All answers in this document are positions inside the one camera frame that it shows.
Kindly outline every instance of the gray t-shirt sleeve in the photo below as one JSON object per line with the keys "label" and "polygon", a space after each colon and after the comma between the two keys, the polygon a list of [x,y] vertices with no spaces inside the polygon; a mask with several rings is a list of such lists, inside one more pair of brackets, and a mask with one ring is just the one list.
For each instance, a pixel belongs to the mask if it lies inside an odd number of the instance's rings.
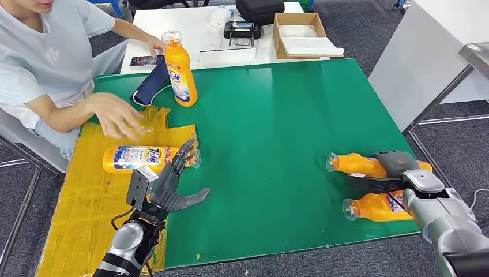
{"label": "gray t-shirt sleeve", "polygon": [[89,38],[106,33],[114,27],[115,19],[89,3],[87,0],[75,0],[86,34]]}
{"label": "gray t-shirt sleeve", "polygon": [[44,94],[31,72],[0,61],[0,104],[19,106]]}

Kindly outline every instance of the green mat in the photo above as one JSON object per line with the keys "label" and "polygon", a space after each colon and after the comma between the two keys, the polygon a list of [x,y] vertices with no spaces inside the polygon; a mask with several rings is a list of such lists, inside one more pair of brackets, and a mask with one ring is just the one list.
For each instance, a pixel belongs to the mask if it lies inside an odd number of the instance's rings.
{"label": "green mat", "polygon": [[[96,91],[129,99],[144,74],[101,77]],[[208,186],[204,203],[171,214],[165,267],[282,253],[417,232],[414,221],[347,221],[346,197],[362,195],[324,168],[328,153],[412,153],[353,59],[194,71],[199,100],[154,104],[168,124],[197,125],[201,167],[178,192]]]}

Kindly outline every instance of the person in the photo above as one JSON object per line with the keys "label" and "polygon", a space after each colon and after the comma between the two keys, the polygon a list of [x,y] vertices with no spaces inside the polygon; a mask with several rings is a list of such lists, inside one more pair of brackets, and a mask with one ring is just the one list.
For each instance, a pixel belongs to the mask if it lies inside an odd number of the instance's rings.
{"label": "person", "polygon": [[113,31],[164,44],[86,0],[0,0],[0,108],[70,159],[80,126],[96,115],[106,136],[136,140],[142,115],[110,93],[93,93],[93,78],[119,73],[127,41],[92,59],[89,37]]}

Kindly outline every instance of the bottle cap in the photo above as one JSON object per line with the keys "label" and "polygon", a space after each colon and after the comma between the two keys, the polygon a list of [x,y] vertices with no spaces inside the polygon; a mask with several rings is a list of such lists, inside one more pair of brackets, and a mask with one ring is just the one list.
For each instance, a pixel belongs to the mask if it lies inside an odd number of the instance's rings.
{"label": "bottle cap", "polygon": [[161,36],[161,40],[167,47],[177,47],[182,41],[182,34],[177,31],[168,31]]}
{"label": "bottle cap", "polygon": [[329,172],[332,172],[338,170],[339,167],[340,167],[340,160],[338,158],[338,155],[336,155],[335,153],[329,154],[329,157],[326,161],[326,169]]}
{"label": "bottle cap", "polygon": [[348,220],[353,221],[360,216],[360,207],[355,200],[346,198],[343,200],[343,213]]}
{"label": "bottle cap", "polygon": [[200,151],[199,149],[195,149],[192,154],[194,154],[194,157],[192,158],[190,165],[191,167],[198,169],[200,167]]}

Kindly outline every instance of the gray carpet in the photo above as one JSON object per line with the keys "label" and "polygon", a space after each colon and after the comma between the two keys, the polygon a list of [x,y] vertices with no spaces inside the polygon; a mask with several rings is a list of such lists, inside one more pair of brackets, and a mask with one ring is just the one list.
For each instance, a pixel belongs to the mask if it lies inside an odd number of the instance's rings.
{"label": "gray carpet", "polygon": [[[326,33],[337,46],[354,57],[365,75],[372,71],[389,38],[401,20],[391,10],[394,0],[316,0]],[[211,5],[223,2],[211,1]],[[125,13],[130,20],[130,13]],[[91,39],[94,55],[123,39],[108,33]],[[489,113],[487,102],[441,105],[430,118]],[[489,189],[489,122],[446,123],[421,126],[416,133],[423,140],[461,197],[471,203],[476,189]],[[423,155],[412,140],[409,144],[420,159]],[[0,162],[16,159],[0,145]],[[8,237],[20,203],[29,185],[33,166],[24,164],[0,169],[0,245]],[[50,220],[62,184],[62,177],[43,172],[27,212],[5,276],[33,276],[46,239]],[[478,196],[474,212],[489,216],[489,193]],[[195,268],[169,270],[155,276],[436,276],[435,251],[418,235],[362,244],[288,253],[251,260]]]}

